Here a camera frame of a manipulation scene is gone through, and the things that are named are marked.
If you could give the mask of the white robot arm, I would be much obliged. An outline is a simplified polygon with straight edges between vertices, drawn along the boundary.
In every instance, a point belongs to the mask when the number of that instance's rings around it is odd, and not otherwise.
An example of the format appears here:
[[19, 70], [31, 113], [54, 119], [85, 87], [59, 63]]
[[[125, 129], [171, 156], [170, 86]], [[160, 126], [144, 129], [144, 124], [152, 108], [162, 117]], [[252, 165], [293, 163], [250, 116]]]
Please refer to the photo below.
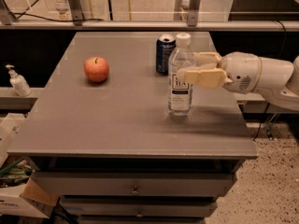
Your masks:
[[299, 110], [298, 59], [293, 63], [251, 53], [195, 52], [196, 65], [179, 68], [178, 79], [205, 88], [258, 93], [272, 105]]

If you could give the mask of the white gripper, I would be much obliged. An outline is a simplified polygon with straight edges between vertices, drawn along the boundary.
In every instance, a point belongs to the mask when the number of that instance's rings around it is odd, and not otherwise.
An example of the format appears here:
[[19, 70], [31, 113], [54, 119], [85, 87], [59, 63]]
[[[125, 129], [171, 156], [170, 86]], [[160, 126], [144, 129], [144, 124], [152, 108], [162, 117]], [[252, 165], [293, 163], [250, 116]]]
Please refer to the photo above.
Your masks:
[[223, 86], [227, 91], [243, 94], [253, 91], [257, 84], [260, 59], [256, 55], [232, 52], [221, 57], [218, 52], [195, 52], [193, 58], [196, 68], [177, 71], [180, 81], [212, 89]]

